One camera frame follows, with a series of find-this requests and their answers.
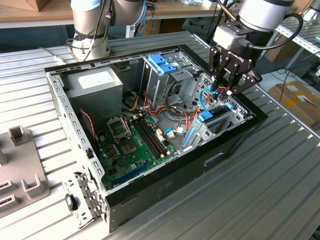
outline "black cable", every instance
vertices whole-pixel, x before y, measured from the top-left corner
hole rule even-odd
[[[270,74],[271,74],[272,76],[274,76],[276,79],[280,80],[281,82],[284,82],[284,80],[282,80],[281,78],[277,77],[277,76],[274,75],[272,72],[270,72]],[[296,76],[293,76],[293,77],[294,77],[299,83],[301,83],[301,84],[303,84],[303,85],[306,85],[306,86],[310,86],[309,84],[306,84],[306,83],[300,81],[298,78],[296,78]]]
[[[108,38],[112,38],[112,40],[118,39],[117,37],[111,35],[109,35]]]
[[[150,12],[151,12],[152,16],[151,16],[151,18],[150,18],[148,21],[146,21],[145,25],[147,25],[148,23],[150,23],[150,21],[154,20],[155,10],[153,10],[153,11],[150,10]],[[143,24],[142,26],[140,26],[140,27],[136,30],[136,33],[138,33],[138,31],[141,30],[143,27],[144,27],[144,24]]]
[[[91,47],[91,49],[89,49],[88,53],[86,54],[85,58],[83,59],[83,62],[85,62],[87,60],[87,58],[89,57],[89,55],[90,55],[90,53],[91,53],[91,51],[93,49],[93,44],[95,44],[95,41],[96,41],[96,38],[97,38],[97,34],[98,34],[99,25],[100,25],[100,21],[101,21],[101,17],[102,17],[102,14],[104,12],[104,9],[105,9],[105,4],[106,4],[106,0],[101,0],[101,9],[100,9],[100,14],[99,14],[98,21],[96,23],[93,39],[92,39],[92,41],[93,41],[92,42],[92,47]],[[105,31],[104,31],[103,41],[99,45],[96,45],[95,46],[96,48],[99,47],[106,40],[108,29],[109,29],[109,26],[106,26],[105,27]]]
[[[135,31],[134,31],[134,34],[133,34],[133,36],[134,36],[134,37],[136,36],[136,34],[137,34],[137,32],[138,32],[139,27],[140,27],[140,23],[139,23],[139,24],[138,24],[138,26],[136,26],[136,28],[135,28]]]
[[[228,2],[228,0],[224,0],[223,5],[226,5],[227,2]],[[215,34],[216,29],[217,29],[217,27],[218,27],[218,25],[219,25],[219,23],[220,23],[220,21],[221,21],[221,19],[222,19],[222,14],[223,14],[223,13],[224,13],[224,11],[223,11],[223,9],[220,7],[220,11],[219,11],[218,17],[216,18],[216,20],[215,20],[215,22],[214,22],[213,28],[212,28],[212,30],[210,31],[209,36],[207,36],[207,38],[206,38],[206,42],[207,42],[207,43],[210,42],[211,38],[212,38],[213,35]]]
[[[214,12],[213,12],[213,17],[212,17],[212,20],[211,20],[211,23],[210,23],[208,32],[206,33],[206,42],[207,42],[207,43],[210,42],[210,37],[208,38],[208,36],[209,36],[209,33],[210,33],[210,29],[211,29],[212,23],[213,23],[214,20],[215,20],[215,15],[216,15],[216,12],[217,12],[217,6],[218,6],[218,3],[215,4],[215,8],[214,8]]]
[[[209,25],[209,23],[206,23],[206,24],[198,24],[197,21],[194,21],[192,18],[188,17],[187,18],[190,22],[192,22],[192,25],[195,25],[195,26],[200,26],[200,27],[203,27],[203,26],[207,26]]]
[[[154,15],[155,15],[155,10],[153,9],[153,11],[151,11],[152,12],[152,17],[151,17],[151,19],[152,19],[152,24],[151,24],[151,29],[150,29],[150,35],[152,34],[152,29],[154,28],[154,22],[155,22],[155,20],[154,20]]]
[[[315,53],[312,53],[312,54],[310,54],[309,56],[306,56],[305,58],[299,60],[299,61],[297,62],[297,64],[300,63],[300,62],[303,62],[303,61],[307,60],[308,58],[311,58],[313,55],[316,55],[316,54],[318,54],[318,53],[320,53],[320,51],[317,51],[317,52],[315,52]]]
[[[291,37],[289,37],[287,40],[276,44],[276,45],[271,45],[271,46],[256,46],[253,45],[252,43],[249,43],[248,47],[251,49],[256,49],[256,50],[271,50],[271,49],[277,49],[279,47],[282,47],[284,45],[286,45],[287,43],[291,42],[301,31],[303,25],[304,25],[304,19],[302,18],[302,16],[300,16],[297,13],[289,13],[287,15],[284,16],[283,20],[287,19],[287,18],[296,18],[299,21],[298,27],[295,30],[294,34],[291,35]]]
[[[61,32],[60,32],[59,26],[56,26],[56,30],[58,31],[59,38],[60,38],[60,41],[62,42],[62,45],[65,44],[64,37],[63,36],[61,37]]]
[[[284,81],[283,81],[279,103],[281,103],[281,99],[282,99],[282,96],[283,96],[283,94],[284,94],[285,84],[286,84],[287,78],[288,78],[288,76],[289,76],[289,73],[290,73],[290,72],[287,73],[287,75],[286,75],[286,77],[285,77],[285,79],[284,79]]]

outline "motherboard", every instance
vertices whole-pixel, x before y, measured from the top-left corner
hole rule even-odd
[[[162,137],[151,116],[120,119],[97,132],[99,160],[105,171],[102,183],[107,190],[178,154],[175,147]]]

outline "wooden table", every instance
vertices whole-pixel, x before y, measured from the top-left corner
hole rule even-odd
[[[153,18],[177,19],[211,17],[215,12],[215,7],[206,7],[204,4],[185,5],[179,0],[167,2],[158,0],[155,4]],[[240,5],[232,8],[237,12]],[[146,19],[150,19],[152,14],[147,11]],[[41,12],[28,11],[12,7],[0,6],[0,29],[24,28],[40,26],[57,26],[73,24],[73,14],[69,0],[51,0]]]

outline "blue plastic clip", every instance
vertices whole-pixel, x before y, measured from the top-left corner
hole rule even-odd
[[[230,102],[227,102],[225,105],[228,109],[232,110],[233,106]]]
[[[202,113],[199,114],[198,116],[198,119],[201,121],[201,122],[204,122],[208,119],[211,119],[213,118],[214,116],[209,112],[209,111],[204,111]]]
[[[160,54],[150,55],[148,59],[155,66],[155,68],[162,74],[169,74],[177,71],[177,68],[171,66],[168,60]]]

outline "blue cable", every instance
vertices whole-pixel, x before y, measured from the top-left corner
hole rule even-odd
[[[205,106],[205,104],[204,104],[204,101],[202,100],[202,94],[203,94],[204,92],[208,92],[208,93],[210,93],[211,95],[219,94],[219,92],[217,92],[217,91],[210,91],[208,88],[205,88],[205,89],[203,89],[203,90],[200,92],[199,101],[200,101],[201,107],[202,107],[205,111],[207,111],[207,108],[206,108],[206,106]]]
[[[166,136],[170,131],[173,131],[173,129],[172,128],[168,128],[167,130],[164,131],[163,134]]]
[[[142,31],[139,32],[139,36],[142,36],[142,33],[143,33],[144,30],[145,30],[145,27],[146,27],[146,20],[143,21],[143,28],[142,28]]]

